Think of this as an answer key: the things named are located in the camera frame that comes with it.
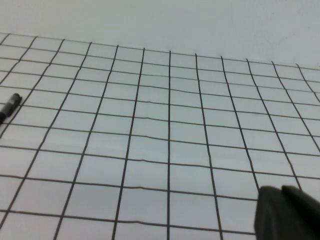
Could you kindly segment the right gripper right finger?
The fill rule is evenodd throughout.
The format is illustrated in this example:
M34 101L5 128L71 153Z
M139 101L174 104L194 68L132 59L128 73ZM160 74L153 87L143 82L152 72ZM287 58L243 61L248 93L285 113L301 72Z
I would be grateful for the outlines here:
M291 185L283 185L281 191L306 225L320 239L320 202Z

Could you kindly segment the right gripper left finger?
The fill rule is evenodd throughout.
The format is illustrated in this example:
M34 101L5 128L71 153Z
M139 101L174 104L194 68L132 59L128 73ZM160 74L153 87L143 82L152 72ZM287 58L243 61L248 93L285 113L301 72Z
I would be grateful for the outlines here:
M285 194L272 186L259 190L254 219L258 240L300 240L303 224Z

